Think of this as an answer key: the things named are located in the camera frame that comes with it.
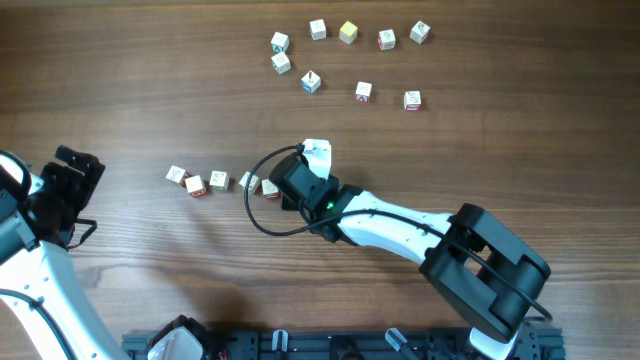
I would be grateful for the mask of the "white block paw print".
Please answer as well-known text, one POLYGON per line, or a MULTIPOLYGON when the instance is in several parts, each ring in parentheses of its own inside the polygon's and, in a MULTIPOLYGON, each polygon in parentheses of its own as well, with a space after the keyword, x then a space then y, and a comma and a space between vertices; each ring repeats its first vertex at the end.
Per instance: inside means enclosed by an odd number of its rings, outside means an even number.
POLYGON ((183 188, 186 187, 186 179, 191 177, 191 174, 183 168, 172 165, 166 175, 166 179, 179 184, 183 188))

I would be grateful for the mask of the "white block red W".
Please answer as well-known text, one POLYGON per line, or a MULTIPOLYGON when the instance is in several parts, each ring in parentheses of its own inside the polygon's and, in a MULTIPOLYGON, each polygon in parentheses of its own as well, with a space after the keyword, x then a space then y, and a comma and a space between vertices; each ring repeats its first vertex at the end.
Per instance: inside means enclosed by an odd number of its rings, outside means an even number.
POLYGON ((200 175, 186 178, 185 186, 188 194, 194 198, 204 196, 208 193, 204 181, 200 175))

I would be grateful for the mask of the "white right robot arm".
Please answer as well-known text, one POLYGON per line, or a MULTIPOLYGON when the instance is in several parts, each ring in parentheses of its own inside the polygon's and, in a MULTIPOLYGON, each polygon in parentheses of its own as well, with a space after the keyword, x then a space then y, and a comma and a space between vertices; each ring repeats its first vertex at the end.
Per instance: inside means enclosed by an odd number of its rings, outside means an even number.
POLYGON ((325 240, 380 248, 418 264, 420 273, 468 322, 470 345, 489 359, 515 350, 518 332, 537 305, 551 269, 483 208, 465 203, 455 214, 394 205, 289 155, 269 179, 287 206, 300 211, 325 240))

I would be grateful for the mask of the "white block letter E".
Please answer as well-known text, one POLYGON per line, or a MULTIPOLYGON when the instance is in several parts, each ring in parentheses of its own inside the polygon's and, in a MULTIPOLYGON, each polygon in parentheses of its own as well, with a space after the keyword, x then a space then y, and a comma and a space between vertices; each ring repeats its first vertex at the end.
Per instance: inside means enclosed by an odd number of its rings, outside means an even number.
POLYGON ((280 191, 269 179, 261 181, 262 194, 266 199, 276 199, 280 197, 280 191))

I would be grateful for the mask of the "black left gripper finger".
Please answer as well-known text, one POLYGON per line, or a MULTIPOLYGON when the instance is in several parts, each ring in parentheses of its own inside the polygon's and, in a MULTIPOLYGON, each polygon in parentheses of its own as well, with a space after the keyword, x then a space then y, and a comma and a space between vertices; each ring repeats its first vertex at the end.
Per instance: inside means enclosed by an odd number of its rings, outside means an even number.
POLYGON ((97 157, 75 157, 74 168, 82 173, 74 185, 75 210, 80 213, 88 205, 106 166, 97 157))
POLYGON ((56 149, 54 157, 66 164, 90 164, 93 161, 91 154, 78 152, 64 145, 56 149))

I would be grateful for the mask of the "white block green O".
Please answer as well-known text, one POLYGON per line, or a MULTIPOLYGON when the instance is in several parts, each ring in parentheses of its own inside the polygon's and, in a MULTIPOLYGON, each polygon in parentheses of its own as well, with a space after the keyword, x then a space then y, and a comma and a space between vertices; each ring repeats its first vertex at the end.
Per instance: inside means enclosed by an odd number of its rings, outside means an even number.
POLYGON ((225 171, 216 171, 213 170, 211 172, 211 176, 209 179, 209 186, 214 190, 219 191, 227 191, 229 188, 230 176, 225 171))

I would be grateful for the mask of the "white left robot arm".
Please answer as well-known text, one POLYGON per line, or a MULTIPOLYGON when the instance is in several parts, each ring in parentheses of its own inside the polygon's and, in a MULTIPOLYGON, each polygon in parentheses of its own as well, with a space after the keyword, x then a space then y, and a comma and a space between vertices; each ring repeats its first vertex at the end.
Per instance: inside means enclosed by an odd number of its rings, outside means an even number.
POLYGON ((69 254, 104 173, 97 157, 59 146, 54 161, 33 175, 1 154, 1 299, 44 359, 123 359, 126 354, 86 297, 69 254))

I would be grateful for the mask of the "white block numeral one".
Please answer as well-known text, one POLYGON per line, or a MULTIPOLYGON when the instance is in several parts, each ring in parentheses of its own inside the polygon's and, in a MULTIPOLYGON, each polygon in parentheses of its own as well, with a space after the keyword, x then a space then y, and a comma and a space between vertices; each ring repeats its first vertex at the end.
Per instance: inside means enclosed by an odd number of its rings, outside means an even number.
POLYGON ((246 171, 239 180, 239 185, 243 190, 246 190, 249 195, 253 195, 260 185, 260 178, 246 171))

